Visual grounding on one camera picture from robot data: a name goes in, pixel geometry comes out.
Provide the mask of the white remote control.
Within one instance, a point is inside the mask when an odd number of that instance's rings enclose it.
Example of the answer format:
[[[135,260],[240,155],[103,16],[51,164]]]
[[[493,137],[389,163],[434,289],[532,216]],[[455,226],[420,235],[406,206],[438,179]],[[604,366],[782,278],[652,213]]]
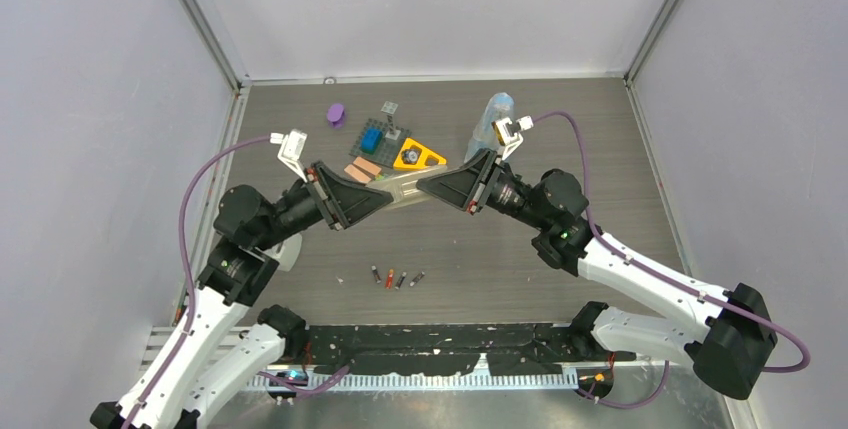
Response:
[[[434,177],[445,173],[446,165],[429,166],[422,170],[410,171],[373,180],[366,184],[370,189],[387,192],[392,196],[392,201],[383,210],[396,210],[406,206],[419,204],[433,200],[433,197],[417,188],[421,179]]]

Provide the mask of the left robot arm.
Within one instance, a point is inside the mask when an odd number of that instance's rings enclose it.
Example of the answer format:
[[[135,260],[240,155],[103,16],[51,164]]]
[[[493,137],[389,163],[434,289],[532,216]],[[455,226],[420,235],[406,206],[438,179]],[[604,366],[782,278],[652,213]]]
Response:
[[[306,323],[279,305],[263,310],[227,355],[210,359],[277,272],[272,248],[319,222],[346,229],[393,201],[391,193],[345,179],[322,162],[275,202],[250,185],[229,189],[214,221],[221,238],[189,292],[186,312],[139,381],[119,400],[100,403],[91,424],[205,428],[260,370],[277,359],[298,361],[307,347]]]

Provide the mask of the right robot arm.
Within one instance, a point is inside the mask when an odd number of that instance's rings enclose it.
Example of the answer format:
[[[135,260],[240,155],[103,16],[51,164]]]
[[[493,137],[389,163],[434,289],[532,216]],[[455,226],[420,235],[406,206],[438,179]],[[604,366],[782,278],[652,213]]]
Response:
[[[494,151],[481,150],[460,168],[425,177],[416,187],[463,212],[491,208],[536,229],[531,244],[549,267],[654,311],[644,317],[587,304],[570,334],[580,357],[596,359],[606,350],[641,353],[691,368],[724,396],[745,400],[752,393],[778,342],[762,294],[744,283],[728,290],[690,279],[643,259],[588,221],[589,201],[574,175],[551,169],[529,185]]]

